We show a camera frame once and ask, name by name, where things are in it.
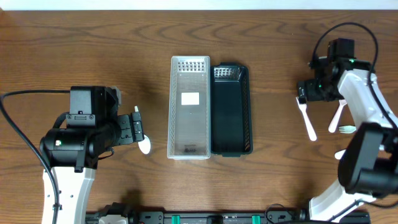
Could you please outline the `pink plastic spoon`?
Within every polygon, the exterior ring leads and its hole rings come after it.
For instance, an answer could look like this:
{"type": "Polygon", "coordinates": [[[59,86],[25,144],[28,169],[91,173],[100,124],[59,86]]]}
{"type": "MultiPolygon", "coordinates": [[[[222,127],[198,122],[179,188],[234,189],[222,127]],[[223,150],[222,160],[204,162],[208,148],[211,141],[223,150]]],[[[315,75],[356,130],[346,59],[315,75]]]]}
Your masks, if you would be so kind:
{"type": "Polygon", "coordinates": [[[329,127],[328,127],[328,131],[330,133],[334,133],[336,131],[338,122],[340,120],[340,117],[341,117],[341,114],[342,114],[342,111],[343,111],[343,108],[345,107],[345,105],[347,105],[346,100],[339,100],[338,102],[339,102],[338,108],[337,108],[337,110],[336,110],[336,112],[335,112],[335,114],[334,114],[334,116],[333,116],[333,118],[332,118],[332,120],[331,120],[331,122],[329,124],[329,127]]]}

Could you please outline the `white plastic spoon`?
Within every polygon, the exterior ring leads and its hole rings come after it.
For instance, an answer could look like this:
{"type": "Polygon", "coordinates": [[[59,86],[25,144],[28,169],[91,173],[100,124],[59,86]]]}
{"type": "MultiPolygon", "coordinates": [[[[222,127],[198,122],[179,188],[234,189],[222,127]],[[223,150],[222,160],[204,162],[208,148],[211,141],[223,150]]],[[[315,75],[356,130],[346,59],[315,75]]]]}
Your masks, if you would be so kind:
{"type": "MultiPolygon", "coordinates": [[[[138,111],[139,112],[138,106],[134,107],[134,111],[138,111]]],[[[139,146],[139,149],[141,150],[141,152],[143,154],[150,153],[150,149],[151,149],[150,139],[145,134],[144,134],[144,140],[141,141],[141,142],[138,142],[138,146],[139,146]]]]}

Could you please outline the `light green plastic fork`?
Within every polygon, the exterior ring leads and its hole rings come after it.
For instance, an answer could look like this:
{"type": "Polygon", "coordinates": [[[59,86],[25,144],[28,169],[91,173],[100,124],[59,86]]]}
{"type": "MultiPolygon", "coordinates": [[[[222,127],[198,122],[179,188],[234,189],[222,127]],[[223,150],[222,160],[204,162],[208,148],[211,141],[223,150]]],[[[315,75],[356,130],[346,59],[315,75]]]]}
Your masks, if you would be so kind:
{"type": "Polygon", "coordinates": [[[342,134],[352,134],[356,132],[356,126],[340,126],[338,131],[342,134]]]}

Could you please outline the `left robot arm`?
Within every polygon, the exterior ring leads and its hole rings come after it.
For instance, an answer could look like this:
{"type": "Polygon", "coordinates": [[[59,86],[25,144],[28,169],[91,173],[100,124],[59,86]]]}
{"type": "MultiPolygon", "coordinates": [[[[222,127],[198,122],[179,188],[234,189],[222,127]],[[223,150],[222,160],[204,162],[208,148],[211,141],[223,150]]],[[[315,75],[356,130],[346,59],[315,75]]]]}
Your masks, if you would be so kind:
{"type": "Polygon", "coordinates": [[[40,151],[49,166],[43,172],[42,223],[83,223],[100,160],[116,146],[138,143],[150,152],[139,112],[117,115],[67,114],[66,128],[55,124],[41,139],[40,151]]]}

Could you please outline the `white plastic fork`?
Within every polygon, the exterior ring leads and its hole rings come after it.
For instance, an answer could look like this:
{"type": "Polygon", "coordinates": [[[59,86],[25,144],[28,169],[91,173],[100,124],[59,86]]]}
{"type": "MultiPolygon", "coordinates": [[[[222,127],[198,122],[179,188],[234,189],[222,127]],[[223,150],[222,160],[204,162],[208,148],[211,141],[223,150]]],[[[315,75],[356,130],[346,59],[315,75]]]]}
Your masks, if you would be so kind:
{"type": "Polygon", "coordinates": [[[345,152],[346,152],[345,149],[336,152],[334,155],[335,159],[340,160],[343,157],[343,155],[345,154],[345,152]]]}

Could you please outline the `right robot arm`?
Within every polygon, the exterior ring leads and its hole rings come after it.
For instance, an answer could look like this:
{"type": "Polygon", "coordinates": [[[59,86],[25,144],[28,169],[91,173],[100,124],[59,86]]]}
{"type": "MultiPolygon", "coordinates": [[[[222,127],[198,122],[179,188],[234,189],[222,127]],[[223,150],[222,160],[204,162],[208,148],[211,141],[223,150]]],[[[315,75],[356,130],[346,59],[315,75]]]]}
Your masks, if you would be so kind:
{"type": "Polygon", "coordinates": [[[308,206],[310,220],[337,223],[356,208],[397,193],[397,116],[371,63],[342,55],[315,57],[309,66],[315,78],[298,83],[296,102],[310,140],[317,140],[307,114],[310,101],[345,101],[356,126],[337,180],[308,206]]]}

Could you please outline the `clear plastic basket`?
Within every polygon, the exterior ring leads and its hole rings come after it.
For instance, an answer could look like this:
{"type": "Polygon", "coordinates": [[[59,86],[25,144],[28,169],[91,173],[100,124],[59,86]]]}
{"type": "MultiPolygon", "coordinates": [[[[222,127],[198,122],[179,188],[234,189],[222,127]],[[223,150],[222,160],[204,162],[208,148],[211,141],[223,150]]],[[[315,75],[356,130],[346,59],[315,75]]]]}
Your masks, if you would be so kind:
{"type": "Polygon", "coordinates": [[[167,157],[202,160],[211,151],[211,79],[209,56],[173,56],[167,157]],[[181,93],[199,92],[199,105],[181,105],[181,93]]]}

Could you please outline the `pink-white plastic fork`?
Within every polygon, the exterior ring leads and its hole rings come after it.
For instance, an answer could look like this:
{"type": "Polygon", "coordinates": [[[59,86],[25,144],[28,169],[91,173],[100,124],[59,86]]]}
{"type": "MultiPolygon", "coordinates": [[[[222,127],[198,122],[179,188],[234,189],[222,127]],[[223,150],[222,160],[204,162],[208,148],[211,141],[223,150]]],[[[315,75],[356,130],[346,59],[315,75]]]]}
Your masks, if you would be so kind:
{"type": "Polygon", "coordinates": [[[299,108],[299,110],[302,113],[303,120],[304,120],[304,123],[305,123],[305,127],[307,129],[308,137],[309,137],[309,139],[311,141],[316,141],[317,140],[317,135],[315,133],[315,130],[314,130],[314,128],[312,126],[312,123],[311,123],[311,121],[310,121],[310,119],[308,117],[308,114],[307,114],[307,104],[306,103],[302,103],[299,100],[299,97],[296,97],[296,101],[297,101],[298,108],[299,108]]]}

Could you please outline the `black plastic basket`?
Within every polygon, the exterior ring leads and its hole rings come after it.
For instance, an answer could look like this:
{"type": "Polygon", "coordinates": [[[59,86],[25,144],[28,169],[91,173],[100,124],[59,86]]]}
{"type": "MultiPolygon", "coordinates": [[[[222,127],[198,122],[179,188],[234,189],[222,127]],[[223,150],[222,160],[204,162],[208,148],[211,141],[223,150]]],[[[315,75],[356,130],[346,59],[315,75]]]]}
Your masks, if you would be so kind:
{"type": "Polygon", "coordinates": [[[249,70],[233,62],[211,68],[213,154],[240,157],[253,151],[249,70]]]}

